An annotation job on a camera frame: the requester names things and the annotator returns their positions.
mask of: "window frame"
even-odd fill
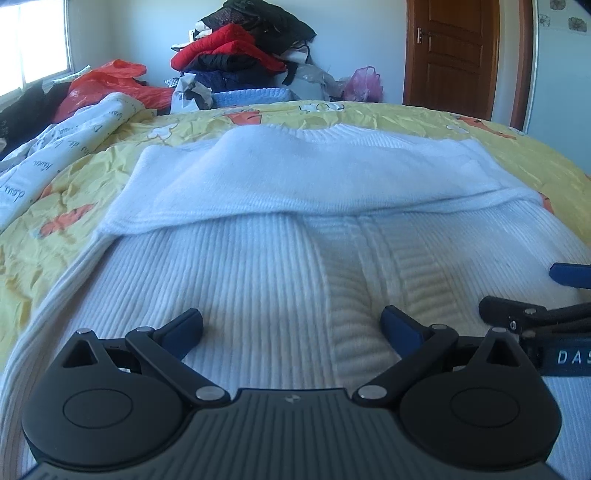
[[[40,79],[35,80],[34,82],[26,82],[25,81],[25,72],[21,65],[21,79],[22,79],[22,88],[17,88],[12,92],[5,93],[4,95],[0,95],[0,110],[6,108],[10,104],[16,102],[21,95],[27,91],[27,89],[33,85],[41,81],[43,84],[43,88],[47,89],[51,85],[52,80],[56,80],[58,78],[66,77],[74,73],[73,71],[73,62],[72,62],[72,47],[70,45],[70,21],[69,21],[69,12],[70,12],[70,0],[63,0],[64,2],[64,36],[66,39],[66,57],[67,57],[67,68],[66,70],[62,70],[61,72],[53,73],[48,75],[47,77],[43,77]]]

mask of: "wall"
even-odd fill
[[[499,70],[492,121],[509,125],[515,100],[519,68],[519,2],[500,0]]]
[[[564,11],[552,11],[547,0],[538,9],[551,24],[539,29],[528,134],[591,173],[591,15],[573,0]],[[568,30],[569,17],[585,20],[587,33]]]
[[[68,20],[75,71],[87,65],[99,67],[113,59],[110,0],[69,0]]]
[[[222,0],[111,0],[115,54],[148,66],[154,85],[175,76],[170,46],[187,41],[189,30]],[[406,52],[405,0],[272,0],[318,37],[311,44],[314,62],[335,78],[367,65],[382,76],[385,101],[402,102]]]

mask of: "white blanket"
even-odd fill
[[[78,110],[0,161],[0,233],[37,201],[55,176],[90,155],[144,106],[123,93]]]
[[[555,261],[591,253],[474,141],[243,127],[149,147],[9,359],[0,475],[32,465],[22,399],[76,328],[118,337],[196,307],[206,334],[186,362],[231,393],[351,390],[397,359],[379,331],[384,306],[482,335],[487,294],[550,308],[583,300],[549,279]],[[577,384],[591,400],[588,385]],[[588,480],[591,439],[572,431],[591,414],[576,402],[565,411],[552,465]]]

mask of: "door handle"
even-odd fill
[[[424,31],[422,27],[417,27],[417,43],[423,43],[424,37],[430,37],[431,33]]]

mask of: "ribbed grip surface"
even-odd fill
[[[26,480],[559,480],[538,464],[469,472],[411,444],[387,410],[362,408],[343,390],[243,390],[202,410],[166,452],[111,473],[41,465]]]

